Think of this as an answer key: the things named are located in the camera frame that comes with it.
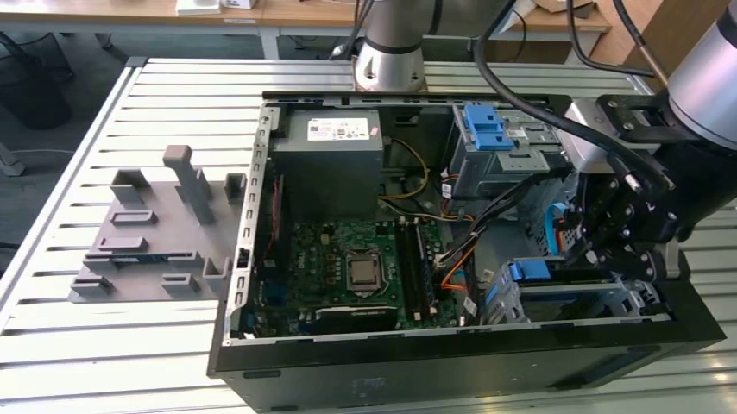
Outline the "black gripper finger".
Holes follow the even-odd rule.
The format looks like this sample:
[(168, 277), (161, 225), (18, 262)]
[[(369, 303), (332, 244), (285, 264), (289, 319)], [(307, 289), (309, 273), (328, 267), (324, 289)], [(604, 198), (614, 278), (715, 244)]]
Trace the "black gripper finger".
[(671, 211), (634, 211), (612, 242), (612, 273), (648, 283), (687, 281), (691, 270), (678, 243), (679, 225)]
[(622, 235), (632, 219), (631, 188), (614, 174), (580, 174), (575, 213), (580, 217), (580, 237), (566, 250), (566, 265), (572, 268), (626, 268), (636, 254)]

